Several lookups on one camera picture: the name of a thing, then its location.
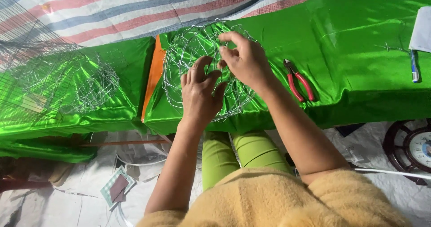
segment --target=pliers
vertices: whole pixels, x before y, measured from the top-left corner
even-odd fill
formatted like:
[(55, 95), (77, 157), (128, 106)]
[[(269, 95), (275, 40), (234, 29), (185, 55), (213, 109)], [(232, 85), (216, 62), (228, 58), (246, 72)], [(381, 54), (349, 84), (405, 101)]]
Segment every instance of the pliers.
[(298, 99), (298, 101), (300, 101), (301, 103), (303, 103), (304, 102), (304, 98), (301, 96), (301, 94), (299, 94), (299, 92), (295, 88), (293, 74), (295, 74), (296, 78), (298, 78), (298, 80), (304, 85), (305, 90), (307, 91), (309, 100), (313, 101), (314, 100), (313, 91), (311, 90), (311, 87), (308, 84), (308, 82), (305, 80), (304, 76), (302, 76), (301, 73), (299, 73), (299, 71), (297, 71), (296, 73), (294, 72), (294, 65), (289, 60), (285, 59), (283, 61), (283, 64), (284, 64), (284, 66), (287, 68), (287, 70), (289, 72), (288, 73), (288, 81), (289, 81), (290, 90), (293, 92), (293, 94)]

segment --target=pen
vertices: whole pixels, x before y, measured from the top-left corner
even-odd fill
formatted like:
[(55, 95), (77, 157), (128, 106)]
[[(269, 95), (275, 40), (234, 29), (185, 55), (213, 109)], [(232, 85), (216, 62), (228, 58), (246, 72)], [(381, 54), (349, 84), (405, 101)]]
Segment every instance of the pen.
[(414, 83), (417, 83), (419, 81), (419, 72), (416, 67), (416, 57), (415, 51), (413, 49), (410, 50), (410, 57), (412, 59), (412, 79)]

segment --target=striped tarp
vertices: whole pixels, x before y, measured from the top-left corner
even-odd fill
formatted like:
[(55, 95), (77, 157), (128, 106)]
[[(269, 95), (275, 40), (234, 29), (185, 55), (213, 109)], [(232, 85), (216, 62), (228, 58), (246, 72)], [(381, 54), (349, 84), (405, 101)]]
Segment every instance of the striped tarp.
[(238, 19), (306, 0), (15, 0), (68, 41), (95, 46)]

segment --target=orange fabric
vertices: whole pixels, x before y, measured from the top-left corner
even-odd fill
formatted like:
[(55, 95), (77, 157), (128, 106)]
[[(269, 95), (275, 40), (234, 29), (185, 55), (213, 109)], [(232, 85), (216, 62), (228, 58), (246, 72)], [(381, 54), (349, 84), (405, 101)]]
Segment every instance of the orange fabric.
[(150, 74), (148, 75), (147, 91), (145, 92), (145, 99), (143, 101), (143, 110), (141, 120), (145, 117), (145, 109), (150, 101), (151, 95), (159, 82), (163, 72), (163, 59), (165, 58), (166, 51), (162, 49), (160, 37), (156, 36), (156, 47), (154, 48), (153, 60), (151, 61)]

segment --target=clock face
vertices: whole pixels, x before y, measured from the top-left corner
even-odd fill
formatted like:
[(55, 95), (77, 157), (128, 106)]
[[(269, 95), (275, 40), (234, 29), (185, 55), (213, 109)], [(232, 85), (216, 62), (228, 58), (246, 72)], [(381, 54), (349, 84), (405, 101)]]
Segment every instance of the clock face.
[(431, 168), (431, 132), (419, 133), (409, 144), (412, 157), (420, 164)]

